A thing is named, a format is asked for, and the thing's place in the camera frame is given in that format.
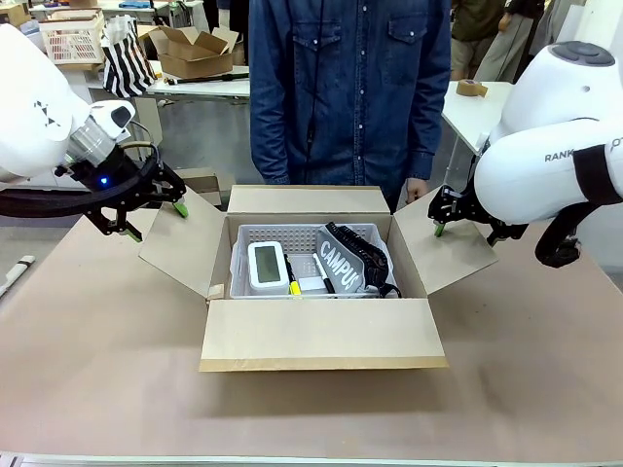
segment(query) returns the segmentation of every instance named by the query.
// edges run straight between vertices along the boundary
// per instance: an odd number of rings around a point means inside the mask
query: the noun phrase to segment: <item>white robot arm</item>
[[[526,70],[462,193],[444,186],[430,204],[447,222],[490,224],[490,244],[555,218],[536,246],[554,268],[579,257],[570,239],[599,206],[623,201],[623,89],[611,54],[590,44],[550,46]]]
[[[133,209],[151,202],[179,201],[183,181],[150,143],[117,144],[134,116],[128,102],[87,104],[69,87],[63,74],[19,31],[0,25],[0,63],[9,91],[0,106],[0,215],[58,217],[84,213],[103,234],[141,234],[126,219]],[[152,157],[141,164],[125,152],[145,147]],[[34,192],[12,184],[54,170],[71,176],[91,193]],[[103,207],[117,218],[103,216]]]

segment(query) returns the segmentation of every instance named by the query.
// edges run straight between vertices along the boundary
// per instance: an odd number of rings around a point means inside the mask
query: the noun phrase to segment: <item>denim shirt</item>
[[[267,183],[378,185],[391,197],[406,178],[430,177],[450,79],[450,0],[250,8],[251,154]]]

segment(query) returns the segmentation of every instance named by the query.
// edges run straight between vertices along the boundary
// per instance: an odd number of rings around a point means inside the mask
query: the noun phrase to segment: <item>striped bag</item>
[[[106,55],[104,89],[118,97],[141,95],[156,82],[156,74],[138,45],[136,18],[110,18],[104,27],[101,46]]]

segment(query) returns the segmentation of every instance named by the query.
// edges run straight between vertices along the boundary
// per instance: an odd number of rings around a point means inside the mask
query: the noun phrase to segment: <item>brown tabletop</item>
[[[539,233],[432,297],[450,369],[200,374],[202,299],[82,220],[0,314],[0,450],[623,459],[623,296]]]

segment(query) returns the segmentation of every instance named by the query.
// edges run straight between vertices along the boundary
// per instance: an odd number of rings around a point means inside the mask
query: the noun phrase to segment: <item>plastic basket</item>
[[[381,240],[379,229],[374,224],[341,224],[346,225],[366,241],[381,248],[387,256],[389,276],[387,282],[396,285],[393,277],[393,263],[389,258],[387,246]],[[240,226],[238,228],[238,240],[232,249],[232,261],[230,272],[232,273],[232,284],[230,286],[230,296],[232,299],[292,299],[292,296],[254,296],[251,295],[251,284],[249,283],[249,266],[247,248],[249,244],[256,241],[278,241],[281,243],[283,252],[288,255],[292,264],[292,271],[297,279],[304,277],[320,276],[313,253],[316,250],[316,237],[318,230],[324,224],[290,224],[290,225],[258,225]],[[376,289],[364,291],[357,294],[322,294],[322,293],[303,293],[304,297],[309,298],[338,298],[338,299],[362,299],[377,298],[379,293]],[[391,292],[388,297],[397,297],[395,292]]]
[[[103,63],[104,22],[99,8],[53,12],[39,23],[48,58],[59,65]]]

